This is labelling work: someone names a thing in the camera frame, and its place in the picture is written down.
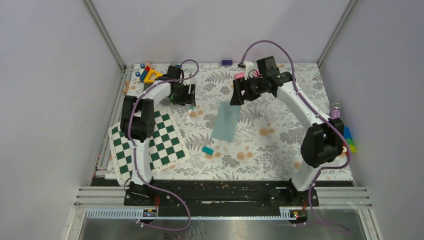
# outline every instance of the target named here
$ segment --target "chessboard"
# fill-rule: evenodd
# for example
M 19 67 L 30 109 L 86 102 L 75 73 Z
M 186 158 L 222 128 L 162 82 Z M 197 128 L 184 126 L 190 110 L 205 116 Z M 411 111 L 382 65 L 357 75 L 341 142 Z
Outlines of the chessboard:
M 157 173 L 189 158 L 189 151 L 169 108 L 154 112 L 154 131 L 149 142 L 150 170 Z M 120 128 L 120 122 L 109 128 L 109 146 L 116 180 L 123 186 L 133 174 L 133 150 Z

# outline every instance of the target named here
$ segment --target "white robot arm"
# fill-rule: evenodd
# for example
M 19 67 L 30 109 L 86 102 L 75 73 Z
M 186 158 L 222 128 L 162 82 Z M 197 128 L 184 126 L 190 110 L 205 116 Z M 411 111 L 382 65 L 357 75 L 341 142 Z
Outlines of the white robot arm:
M 298 96 L 293 86 L 292 75 L 289 72 L 280 73 L 274 57 L 270 56 L 257 61 L 259 76 L 251 74 L 255 71 L 255 65 L 252 62 L 245 61 L 242 66 L 245 67 L 244 77 L 233 80 L 234 92 L 230 104 L 242 105 L 244 101 L 259 98 L 262 93 L 271 93 L 287 105 L 306 131 L 300 148 L 303 162 L 291 179 L 291 184 L 294 191 L 306 191 L 318 171 L 342 153 L 342 140 Z M 343 134 L 344 125 L 339 118 L 330 119 L 306 97 L 301 89 L 298 89 L 298 92 Z
M 146 90 L 145 96 L 141 98 L 136 106 L 136 113 L 141 112 L 141 115 L 134 115 L 131 124 L 131 137 L 135 143 L 135 146 L 131 147 L 132 149 L 136 147 L 136 157 L 133 157 L 136 161 L 133 161 L 132 169 L 136 169 L 134 166 L 136 164 L 141 177 L 147 183 L 153 178 L 150 168 L 149 143 L 152 140 L 152 134 L 155 128 L 154 112 L 157 104 L 162 99 L 171 97 L 170 101 L 174 104 L 196 106 L 196 86 L 194 84 L 184 84 L 183 82 L 176 81 L 165 82 L 165 80 L 180 79 L 181 75 L 183 73 L 180 68 L 173 65 L 169 66 L 167 73 L 156 79 L 153 84 L 154 86 Z M 126 96 L 122 104 L 120 128 L 127 138 L 130 116 L 136 100 L 136 96 Z M 137 185 L 143 185 L 137 174 L 132 174 L 131 181 Z

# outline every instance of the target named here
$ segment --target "white wall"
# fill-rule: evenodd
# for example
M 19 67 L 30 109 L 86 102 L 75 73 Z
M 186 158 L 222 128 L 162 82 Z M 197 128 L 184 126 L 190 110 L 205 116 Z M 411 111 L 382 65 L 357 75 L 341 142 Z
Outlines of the white wall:
M 298 63 L 316 63 L 349 0 L 93 0 L 126 64 L 195 59 L 238 63 L 258 40 L 282 45 Z M 267 43 L 248 60 L 274 55 Z
M 422 0 L 358 1 L 321 68 L 385 240 L 424 236 L 423 9 Z
M 82 0 L 8 0 L 0 11 L 0 239 L 57 240 L 120 70 Z

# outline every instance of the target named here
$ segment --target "teal block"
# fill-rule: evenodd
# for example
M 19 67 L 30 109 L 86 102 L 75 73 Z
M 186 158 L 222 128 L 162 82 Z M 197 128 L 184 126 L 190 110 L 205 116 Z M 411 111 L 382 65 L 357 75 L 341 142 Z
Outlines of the teal block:
M 210 148 L 209 148 L 209 147 L 207 147 L 207 146 L 204 146 L 204 147 L 201 149 L 201 151 L 202 151 L 202 152 L 204 152 L 205 154 L 207 154 L 207 155 L 211 155 L 211 156 L 212 156 L 212 154 L 214 154 L 214 150 L 210 149 Z

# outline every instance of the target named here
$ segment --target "red wire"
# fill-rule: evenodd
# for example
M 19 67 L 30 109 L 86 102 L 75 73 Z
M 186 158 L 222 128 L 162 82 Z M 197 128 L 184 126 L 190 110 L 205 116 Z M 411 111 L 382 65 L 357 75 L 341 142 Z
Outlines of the red wire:
M 307 202 L 306 201 L 303 201 L 303 207 L 302 207 L 302 212 L 304 212 L 305 211 L 305 209 L 307 208 Z

